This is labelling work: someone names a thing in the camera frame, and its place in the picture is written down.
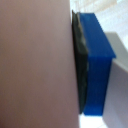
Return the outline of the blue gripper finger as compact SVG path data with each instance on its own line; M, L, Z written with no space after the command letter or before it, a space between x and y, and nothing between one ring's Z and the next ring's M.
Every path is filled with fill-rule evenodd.
M101 116L116 57L94 13L72 13L79 113Z

